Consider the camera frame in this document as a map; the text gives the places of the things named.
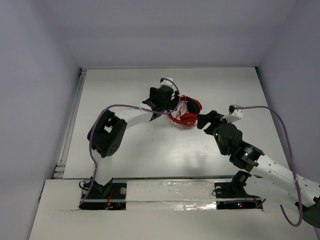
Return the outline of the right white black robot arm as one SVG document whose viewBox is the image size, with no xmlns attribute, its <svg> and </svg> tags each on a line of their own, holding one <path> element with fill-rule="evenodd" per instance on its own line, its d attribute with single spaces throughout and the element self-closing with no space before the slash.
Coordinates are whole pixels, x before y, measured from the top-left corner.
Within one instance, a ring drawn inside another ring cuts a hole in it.
<svg viewBox="0 0 320 240">
<path fill-rule="evenodd" d="M 244 107 L 230 105 L 227 115 L 212 110 L 199 114 L 197 128 L 213 136 L 221 155 L 239 169 L 233 177 L 231 192 L 238 197 L 245 193 L 275 201 L 282 211 L 298 213 L 302 222 L 320 226 L 320 184 L 297 174 L 271 159 L 261 149 L 243 140 L 243 133 L 234 122 L 243 118 Z"/>
</svg>

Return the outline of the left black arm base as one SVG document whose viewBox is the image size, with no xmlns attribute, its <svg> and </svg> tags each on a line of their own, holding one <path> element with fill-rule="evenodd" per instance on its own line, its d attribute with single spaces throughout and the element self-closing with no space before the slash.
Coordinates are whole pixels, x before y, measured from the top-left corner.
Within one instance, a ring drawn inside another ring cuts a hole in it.
<svg viewBox="0 0 320 240">
<path fill-rule="evenodd" d="M 88 187 L 82 187 L 82 196 L 80 198 L 79 208 L 81 210 L 109 210 L 120 211 L 126 210 L 126 190 L 127 184 L 113 183 L 107 188 L 107 193 L 103 195 L 94 186 L 90 190 L 87 198 L 83 200 L 87 193 Z"/>
</svg>

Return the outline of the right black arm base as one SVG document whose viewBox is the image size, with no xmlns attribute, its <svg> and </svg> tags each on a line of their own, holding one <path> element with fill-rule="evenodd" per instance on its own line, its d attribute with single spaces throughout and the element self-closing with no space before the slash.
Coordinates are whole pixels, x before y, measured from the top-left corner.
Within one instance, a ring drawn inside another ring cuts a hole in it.
<svg viewBox="0 0 320 240">
<path fill-rule="evenodd" d="M 249 195 L 245 190 L 231 182 L 216 182 L 211 195 L 216 198 L 218 210 L 263 210 L 264 199 Z"/>
</svg>

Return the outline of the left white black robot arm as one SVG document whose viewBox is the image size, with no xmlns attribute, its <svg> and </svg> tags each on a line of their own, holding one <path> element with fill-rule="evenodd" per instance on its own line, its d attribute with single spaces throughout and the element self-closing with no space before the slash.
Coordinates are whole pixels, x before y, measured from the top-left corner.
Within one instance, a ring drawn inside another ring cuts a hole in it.
<svg viewBox="0 0 320 240">
<path fill-rule="evenodd" d="M 179 101 L 178 89 L 161 85 L 159 88 L 151 87 L 149 97 L 138 106 L 113 104 L 100 113 L 87 135 L 89 155 L 94 164 L 87 195 L 93 192 L 104 198 L 111 193 L 112 155 L 120 148 L 125 131 L 173 113 Z"/>
</svg>

